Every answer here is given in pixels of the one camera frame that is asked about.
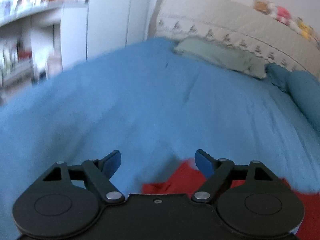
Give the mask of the blue bed cover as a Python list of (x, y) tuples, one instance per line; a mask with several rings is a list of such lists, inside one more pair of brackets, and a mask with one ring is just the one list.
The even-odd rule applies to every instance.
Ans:
[(81, 63), (1, 107), (1, 239), (19, 233), (14, 201), (57, 161), (121, 152), (124, 194), (167, 179), (202, 149), (263, 162), (300, 192), (319, 191), (319, 136), (268, 81), (174, 53), (153, 38)]

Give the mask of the grey-green folded cloth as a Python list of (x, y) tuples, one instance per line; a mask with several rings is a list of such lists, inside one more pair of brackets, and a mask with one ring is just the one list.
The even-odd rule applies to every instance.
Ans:
[(265, 59), (250, 51), (225, 45), (221, 42), (208, 41), (199, 37), (188, 37), (179, 42), (174, 51), (180, 55), (250, 75), (257, 79), (266, 77), (265, 64), (267, 64), (267, 61)]

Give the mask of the teal bolster pillow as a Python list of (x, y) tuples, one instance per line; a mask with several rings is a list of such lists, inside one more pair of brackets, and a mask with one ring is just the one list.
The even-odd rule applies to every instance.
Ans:
[(292, 100), (305, 115), (313, 128), (319, 132), (319, 81), (311, 73), (292, 72), (274, 63), (265, 65), (267, 79)]

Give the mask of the white shelf unit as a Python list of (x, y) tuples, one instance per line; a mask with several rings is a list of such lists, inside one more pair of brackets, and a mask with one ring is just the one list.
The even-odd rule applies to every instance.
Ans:
[(48, 2), (1, 19), (1, 105), (47, 78), (50, 56), (61, 59), (62, 2)]

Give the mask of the white wardrobe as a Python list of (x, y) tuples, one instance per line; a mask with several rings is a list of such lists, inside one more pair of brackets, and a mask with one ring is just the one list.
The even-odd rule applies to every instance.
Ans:
[(87, 0), (65, 7), (60, 22), (63, 70), (144, 40), (149, 0)]

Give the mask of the beige embroidered headboard cover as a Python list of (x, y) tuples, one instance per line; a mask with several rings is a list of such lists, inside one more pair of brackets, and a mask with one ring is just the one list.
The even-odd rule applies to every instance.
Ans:
[(231, 0), (158, 0), (148, 36), (219, 41), (287, 70), (304, 70), (319, 77), (319, 44), (253, 7)]

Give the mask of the plush toys on headboard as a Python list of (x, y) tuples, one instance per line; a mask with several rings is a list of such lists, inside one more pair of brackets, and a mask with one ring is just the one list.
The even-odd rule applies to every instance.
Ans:
[(253, 9), (288, 26), (308, 41), (314, 42), (315, 45), (319, 44), (319, 33), (312, 26), (306, 24), (302, 18), (291, 14), (285, 7), (267, 0), (253, 0)]

